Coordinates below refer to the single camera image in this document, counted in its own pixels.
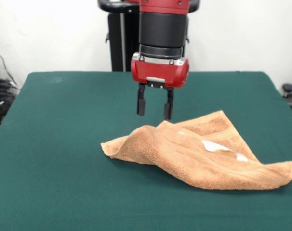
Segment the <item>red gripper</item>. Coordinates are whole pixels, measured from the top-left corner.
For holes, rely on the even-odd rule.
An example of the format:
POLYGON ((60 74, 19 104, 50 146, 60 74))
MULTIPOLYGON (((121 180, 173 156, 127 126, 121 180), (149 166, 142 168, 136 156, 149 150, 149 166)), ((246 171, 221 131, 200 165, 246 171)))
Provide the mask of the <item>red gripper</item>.
POLYGON ((144 116, 146 101, 145 84, 159 83, 167 88, 167 102, 164 106, 164 120, 171 120, 173 112, 174 88, 182 87, 189 74, 189 59, 159 59, 134 54, 131 59, 131 74, 139 82, 137 114, 144 116))

